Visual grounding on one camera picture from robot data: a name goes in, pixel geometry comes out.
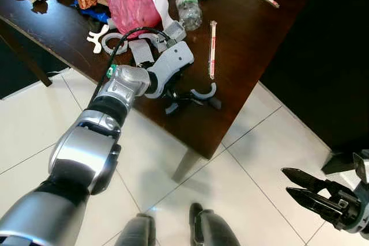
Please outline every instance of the dark wall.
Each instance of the dark wall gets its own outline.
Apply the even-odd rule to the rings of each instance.
[[[368,145],[368,0],[308,0],[261,81],[332,149]]]

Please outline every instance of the tabletop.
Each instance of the tabletop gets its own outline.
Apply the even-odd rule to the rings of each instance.
[[[216,97],[221,110],[191,103],[167,116],[167,99],[139,97],[134,108],[153,120],[205,158],[211,158],[253,87],[285,38],[305,0],[275,0],[276,9],[264,0],[204,0],[199,2],[203,23],[188,32],[185,41],[195,62],[184,70],[176,86],[180,92],[210,89],[208,76],[210,21],[217,21]],[[42,46],[91,80],[104,73],[108,54],[94,54],[94,44],[86,41],[88,22],[73,0],[1,0],[0,19]],[[175,0],[170,15],[178,18]],[[125,64],[130,53],[117,55],[115,63]]]

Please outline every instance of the floor tile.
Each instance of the floor tile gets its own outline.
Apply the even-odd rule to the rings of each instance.
[[[187,147],[135,110],[123,125],[119,144],[122,152],[117,169],[141,211],[145,211],[178,185],[171,177]],[[216,154],[223,149],[220,145]],[[187,176],[206,163],[200,159]]]
[[[161,246],[188,246],[191,203],[213,209],[241,245],[304,245],[227,151],[150,209]]]
[[[63,73],[63,78],[80,107],[82,109],[86,108],[96,88],[96,84],[73,69]]]
[[[222,141],[224,146],[228,147],[234,143],[280,106],[281,104],[262,85],[257,83],[224,136]]]
[[[76,246],[103,245],[137,213],[137,206],[115,173],[107,190],[90,197]]]
[[[107,243],[104,244],[104,246],[115,246],[116,241],[118,240],[118,237],[121,233],[116,234],[113,238],[111,238]]]
[[[52,147],[0,175],[0,216],[47,176]],[[138,213],[128,190],[115,173],[106,191],[90,197],[76,246],[103,245]]]
[[[368,246],[368,242],[359,233],[352,234],[344,230],[339,231],[332,224],[325,222],[323,227],[310,240],[308,246]]]
[[[295,185],[281,168],[300,168],[325,179],[320,169],[329,149],[282,107],[228,150],[307,241],[323,221],[287,194],[285,188]]]
[[[121,235],[121,233],[114,236],[109,242],[104,244],[104,246],[122,246],[122,245],[115,245],[116,241],[118,240],[118,237]],[[160,246],[159,242],[156,240],[156,246]]]
[[[0,172],[55,143],[79,113],[60,75],[0,101]]]
[[[0,216],[23,195],[34,190],[48,177],[48,159],[54,146],[18,164],[0,175]]]

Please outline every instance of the table leg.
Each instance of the table leg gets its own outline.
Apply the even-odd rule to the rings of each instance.
[[[172,180],[179,183],[200,158],[201,156],[198,153],[189,148],[174,172]]]
[[[14,38],[14,36],[9,31],[9,27],[5,22],[0,20],[1,34],[0,38],[9,46],[9,48],[15,53],[19,60],[24,62],[26,66],[34,73],[34,75],[44,83],[45,86],[50,86],[52,82],[46,76],[45,72],[38,66],[38,64],[31,59],[31,57],[26,53],[24,48],[19,44],[19,42]]]

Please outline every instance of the plastic bottle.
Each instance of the plastic bottle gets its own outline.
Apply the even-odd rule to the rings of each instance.
[[[202,23],[202,13],[197,0],[176,0],[175,1],[179,22],[187,31],[197,29]]]

